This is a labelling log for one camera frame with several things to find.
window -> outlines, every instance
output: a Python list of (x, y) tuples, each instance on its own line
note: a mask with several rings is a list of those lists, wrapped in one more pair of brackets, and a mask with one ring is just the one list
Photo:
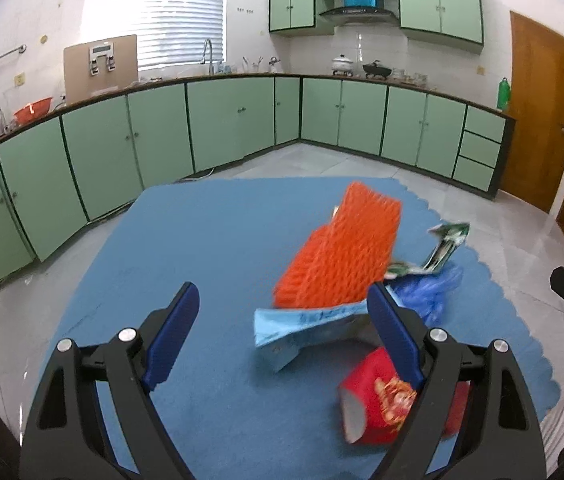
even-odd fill
[(223, 0), (85, 0), (84, 42), (137, 34), (139, 69), (199, 62), (204, 40), (223, 59)]

range hood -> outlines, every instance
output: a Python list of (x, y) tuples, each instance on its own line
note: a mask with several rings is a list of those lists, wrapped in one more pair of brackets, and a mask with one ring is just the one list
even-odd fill
[(393, 11), (382, 7), (350, 6), (326, 10), (320, 14), (334, 25), (347, 23), (393, 23), (399, 25), (399, 19)]

cabinet drawer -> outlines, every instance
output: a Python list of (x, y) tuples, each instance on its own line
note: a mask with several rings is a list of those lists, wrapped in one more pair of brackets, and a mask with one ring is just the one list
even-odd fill
[(454, 180), (488, 191), (492, 177), (492, 168), (463, 158), (463, 156), (457, 157), (456, 171), (453, 174)]
[(460, 155), (495, 168), (500, 155), (500, 145), (493, 140), (478, 137), (470, 132), (464, 132)]
[(495, 142), (502, 142), (502, 135), (504, 134), (506, 124), (507, 120), (504, 117), (469, 106), (466, 112), (464, 129), (482, 137), (489, 137), (489, 139), (495, 140)]

blue gripper pad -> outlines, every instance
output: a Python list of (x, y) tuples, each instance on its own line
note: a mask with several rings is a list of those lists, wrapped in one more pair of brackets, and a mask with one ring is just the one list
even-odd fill
[(150, 391), (169, 377), (197, 317), (199, 305), (199, 291), (190, 283), (146, 350), (146, 371), (142, 383)]
[(395, 310), (395, 307), (403, 307), (403, 304), (390, 286), (387, 286), (386, 290), (395, 306), (387, 300), (382, 288), (373, 284), (368, 289), (366, 307), (399, 378), (409, 383), (414, 390), (419, 391), (424, 384), (424, 375), (419, 368), (419, 349)]

blue carpet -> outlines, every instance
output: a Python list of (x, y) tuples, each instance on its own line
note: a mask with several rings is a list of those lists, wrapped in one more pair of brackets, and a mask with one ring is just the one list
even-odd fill
[[(394, 257), (423, 261), (435, 245), (427, 229), (440, 216), (397, 180), (360, 180), (403, 204)], [(385, 449), (345, 443), (336, 391), (369, 347), (347, 341), (306, 349), (272, 374), (255, 357), (253, 334), (254, 310), (271, 306), (275, 283), (310, 232), (329, 221), (351, 181), (210, 180), (145, 191), (82, 279), (53, 341), (105, 342), (123, 327), (139, 326), (183, 282), (193, 282), (199, 316), (169, 380), (152, 394), (193, 474), (200, 480), (369, 478)], [(466, 343), (508, 340), (541, 420), (560, 391), (540, 343), (474, 250), (462, 247), (453, 260), (464, 280), (450, 295), (441, 326)], [(110, 394), (102, 395), (102, 408), (119, 462), (133, 468)], [(451, 446), (440, 445), (432, 468), (446, 463)]]

